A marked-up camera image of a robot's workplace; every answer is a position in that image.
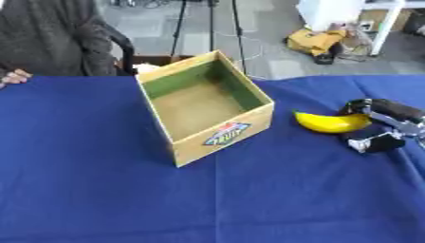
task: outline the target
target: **sleeve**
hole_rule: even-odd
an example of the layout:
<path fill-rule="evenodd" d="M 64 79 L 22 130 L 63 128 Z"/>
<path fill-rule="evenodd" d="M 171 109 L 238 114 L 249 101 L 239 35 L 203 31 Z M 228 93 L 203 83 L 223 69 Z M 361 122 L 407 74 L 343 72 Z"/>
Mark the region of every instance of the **sleeve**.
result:
<path fill-rule="evenodd" d="M 73 16 L 75 38 L 83 49 L 83 71 L 88 76 L 116 75 L 112 42 L 94 0 L 68 1 Z"/>

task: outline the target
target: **chair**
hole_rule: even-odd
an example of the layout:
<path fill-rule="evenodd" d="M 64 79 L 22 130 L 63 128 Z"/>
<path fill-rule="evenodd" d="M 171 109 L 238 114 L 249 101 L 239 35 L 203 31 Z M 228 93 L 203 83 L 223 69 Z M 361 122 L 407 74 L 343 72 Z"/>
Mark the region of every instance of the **chair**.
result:
<path fill-rule="evenodd" d="M 135 48 L 130 39 L 108 24 L 105 24 L 105 28 L 112 42 L 122 49 L 122 71 L 126 75 L 135 75 L 136 71 L 133 69 Z"/>

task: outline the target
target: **blue tablecloth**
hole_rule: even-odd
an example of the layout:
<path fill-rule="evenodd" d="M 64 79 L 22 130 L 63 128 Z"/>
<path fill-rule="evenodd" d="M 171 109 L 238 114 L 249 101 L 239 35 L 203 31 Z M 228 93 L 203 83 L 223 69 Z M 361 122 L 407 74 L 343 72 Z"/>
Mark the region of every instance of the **blue tablecloth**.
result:
<path fill-rule="evenodd" d="M 259 85 L 272 127 L 182 169 L 132 78 L 0 91 L 0 242 L 425 242 L 425 151 L 359 155 L 291 115 L 364 97 L 425 109 L 424 76 Z"/>

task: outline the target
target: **box label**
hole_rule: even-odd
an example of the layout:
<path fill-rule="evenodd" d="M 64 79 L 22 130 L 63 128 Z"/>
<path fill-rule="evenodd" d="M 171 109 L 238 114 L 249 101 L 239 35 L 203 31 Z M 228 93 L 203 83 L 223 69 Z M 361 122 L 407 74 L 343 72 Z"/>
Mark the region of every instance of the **box label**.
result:
<path fill-rule="evenodd" d="M 205 141 L 204 145 L 227 145 L 239 137 L 250 124 L 231 122 L 221 127 L 211 138 Z"/>

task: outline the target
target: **gray floor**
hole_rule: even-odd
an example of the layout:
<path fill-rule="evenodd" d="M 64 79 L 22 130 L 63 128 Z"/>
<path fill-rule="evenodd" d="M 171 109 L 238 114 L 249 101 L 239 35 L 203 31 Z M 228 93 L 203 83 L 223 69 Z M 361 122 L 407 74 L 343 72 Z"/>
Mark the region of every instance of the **gray floor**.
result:
<path fill-rule="evenodd" d="M 157 9 L 109 6 L 98 0 L 106 21 L 130 37 L 140 54 L 164 55 L 170 52 L 180 2 L 172 1 Z M 423 74 L 425 38 L 393 33 L 382 54 L 365 63 L 337 60 L 334 65 L 315 65 L 301 53 L 286 49 L 282 39 L 303 26 L 295 5 L 298 0 L 238 0 L 245 30 L 249 75 L 258 79 L 286 79 L 305 75 Z M 209 50 L 209 10 L 206 3 L 190 3 L 185 16 L 180 54 L 201 54 Z M 216 48 L 240 65 L 237 39 L 231 14 L 231 0 L 220 0 L 216 8 Z M 120 56 L 115 47 L 114 54 Z"/>

